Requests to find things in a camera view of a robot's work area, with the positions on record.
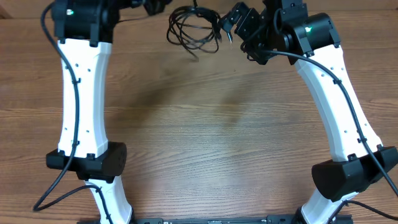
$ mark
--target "white plastic casing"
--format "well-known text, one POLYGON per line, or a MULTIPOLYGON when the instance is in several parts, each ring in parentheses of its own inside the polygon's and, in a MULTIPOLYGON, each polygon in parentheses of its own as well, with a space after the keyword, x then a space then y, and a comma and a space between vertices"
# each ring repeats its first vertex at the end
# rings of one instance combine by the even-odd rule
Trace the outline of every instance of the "white plastic casing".
MULTIPOLYGON (((79 145, 75 157, 100 156, 108 148, 104 126, 105 76, 112 44, 100 42, 90 47, 88 40, 66 39, 58 46, 73 67, 80 97, 79 145)), ((70 72, 63 68, 63 126, 58 151, 70 156, 75 126, 75 94, 70 72)))
MULTIPOLYGON (((128 224, 130 223, 132 215, 132 207, 127 202, 124 194, 122 178, 115 177, 112 184, 106 183, 105 180, 90 179, 85 182, 86 185, 94 184, 101 187, 101 191, 104 195, 106 207, 111 216, 114 224, 128 224)), ((108 224, 109 220, 106 219, 105 210, 101 201, 99 193, 96 193, 96 189, 91 189, 94 195, 95 202, 97 203, 99 212, 101 214, 101 224, 108 224)))
MULTIPOLYGON (((315 50, 314 53, 315 55, 310 57, 312 60, 321 63, 342 80, 342 84, 353 102, 361 129, 368 140, 369 147, 373 152, 377 151, 377 145, 382 144, 381 140, 367 121, 355 95, 346 71, 343 50, 341 47, 335 48, 334 45, 329 45, 315 50)), ((323 124, 325 125, 333 161, 348 161, 348 156, 352 154, 355 154, 357 157, 367 155, 368 152, 365 150, 363 144, 358 142, 359 134, 357 133, 346 98, 339 86, 333 83, 332 77, 316 65, 303 60, 298 60, 295 66, 310 89, 323 124)), ((353 192, 345 195, 337 202, 332 202, 323 197, 318 189, 316 189, 311 199, 302 207, 302 215, 307 224, 324 224, 342 201, 352 199, 357 194, 353 192)))

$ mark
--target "tangled black wire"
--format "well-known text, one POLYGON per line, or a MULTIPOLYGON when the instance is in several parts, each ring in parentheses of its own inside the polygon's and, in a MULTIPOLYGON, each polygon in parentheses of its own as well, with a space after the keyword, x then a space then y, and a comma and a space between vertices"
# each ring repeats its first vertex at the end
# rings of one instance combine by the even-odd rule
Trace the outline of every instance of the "tangled black wire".
POLYGON ((185 50, 187 50, 195 57, 196 60, 198 60, 198 57, 192 52, 192 50, 201 50, 203 52, 211 54, 216 53, 220 48, 218 45, 218 41, 221 40, 221 29, 217 25, 220 19, 221 16, 216 11, 204 7, 198 7, 197 0, 193 0, 193 6, 182 6, 171 13, 169 17, 169 28, 167 30, 167 40, 171 44, 182 45, 185 50), (208 22, 211 23, 211 27, 202 27, 186 24, 185 22, 192 15, 196 15, 199 18, 206 19, 208 22), (211 31, 207 36, 202 39, 194 39, 183 30, 184 27, 207 29, 211 31), (171 40, 170 33, 176 36, 178 41, 171 40), (216 42, 216 49, 206 50, 202 48, 205 44, 213 41, 213 39, 216 42))

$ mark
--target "wooden table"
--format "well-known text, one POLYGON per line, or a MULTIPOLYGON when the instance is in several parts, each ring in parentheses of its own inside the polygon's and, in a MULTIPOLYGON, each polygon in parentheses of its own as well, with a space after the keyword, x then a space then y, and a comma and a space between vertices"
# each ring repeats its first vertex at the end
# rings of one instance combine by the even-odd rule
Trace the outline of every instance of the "wooden table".
MULTIPOLYGON (((386 146, 398 145, 398 11, 329 14, 369 122, 386 146)), ((192 62, 166 41, 166 30, 167 15, 118 25, 108 68, 106 131, 127 144, 123 182, 137 217, 294 213, 315 188, 311 166, 330 159, 294 67, 283 57, 266 66, 247 61, 239 38, 192 62)), ((89 191, 31 212, 59 173, 46 168, 45 154, 62 127, 60 68, 37 19, 0 20, 0 223, 98 217, 89 191)), ((390 174, 398 183, 398 169, 390 174)), ((82 184, 67 174, 49 200, 82 184)), ((356 199, 398 215, 385 180, 356 199)), ((358 223, 390 223, 357 206, 343 213, 358 223)))

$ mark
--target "wooden surface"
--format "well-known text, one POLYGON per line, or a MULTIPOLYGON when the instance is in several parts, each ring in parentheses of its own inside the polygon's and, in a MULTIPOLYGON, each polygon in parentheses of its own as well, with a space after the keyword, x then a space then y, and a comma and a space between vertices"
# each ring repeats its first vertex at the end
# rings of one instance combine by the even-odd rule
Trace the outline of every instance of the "wooden surface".
MULTIPOLYGON (((369 122, 385 145, 398 145, 398 11, 330 16, 369 122)), ((136 215, 294 213, 315 188, 311 166, 330 159, 320 116, 294 67, 282 57, 266 66, 247 61, 237 37, 192 62, 166 41, 166 30, 166 15, 118 25, 108 68, 106 131, 128 146, 123 182, 136 215)), ((0 223, 98 217, 89 191, 31 212, 59 173, 46 168, 45 154, 62 127, 60 59, 37 20, 0 21, 0 123, 0 223)), ((398 183, 398 169, 390 174, 398 183)), ((49 199, 82 184, 67 174, 49 199)), ((356 199, 398 215, 385 180, 356 199)), ((343 213, 358 223, 390 223, 356 206, 343 213)))
MULTIPOLYGON (((0 0, 2 6, 9 16, 15 19, 39 18, 43 9, 53 0, 0 0)), ((200 6, 210 7, 220 14, 227 13, 237 2, 244 1, 249 7, 263 10, 261 0, 198 0, 200 6)), ((398 0, 304 0, 311 11, 330 10, 386 10, 396 9, 398 0)), ((169 14, 179 6, 192 5, 192 0, 173 0, 166 8, 169 14)), ((121 13, 124 16, 144 16, 145 9, 125 9, 121 13)))

